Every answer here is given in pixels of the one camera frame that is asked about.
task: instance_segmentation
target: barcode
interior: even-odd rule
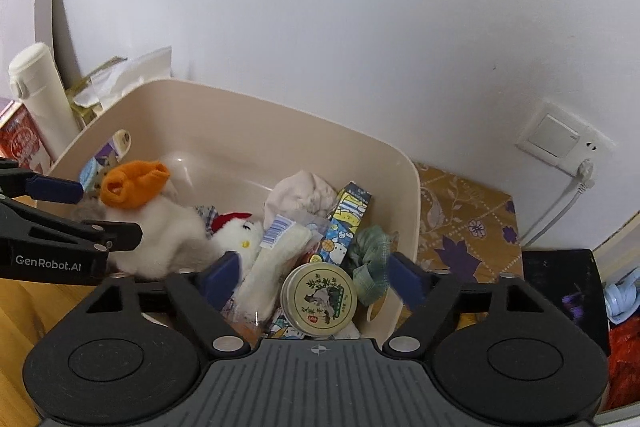
[[[292,220],[278,214],[269,227],[269,230],[264,233],[260,246],[268,249],[275,247],[278,240],[293,226],[293,223]]]

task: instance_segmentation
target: wall socket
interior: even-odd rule
[[[599,169],[616,149],[616,144],[591,124],[549,101],[529,121],[516,146],[570,176],[588,159]]]

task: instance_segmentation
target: cartoon packaging box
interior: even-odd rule
[[[330,214],[331,227],[312,261],[325,261],[340,266],[370,200],[371,194],[354,182],[338,193],[338,203]]]
[[[279,307],[273,314],[273,322],[267,332],[267,338],[299,341],[305,338],[305,334],[289,324],[287,317],[284,316],[282,307]]]

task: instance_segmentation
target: orange plush beak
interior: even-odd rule
[[[113,208],[138,208],[160,194],[169,176],[169,169],[160,162],[123,163],[104,177],[100,199]]]

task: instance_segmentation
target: beige plastic bin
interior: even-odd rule
[[[262,215],[271,188],[301,169],[337,190],[355,181],[372,194],[364,225],[399,233],[398,250],[415,260],[420,182],[407,156],[379,140],[321,118],[250,96],[178,80],[156,80],[105,111],[68,147],[50,175],[77,180],[85,163],[118,130],[131,137],[127,160],[164,162],[182,204]],[[40,202],[66,216],[69,206]],[[373,320],[356,323],[382,343],[402,304],[388,292]]]

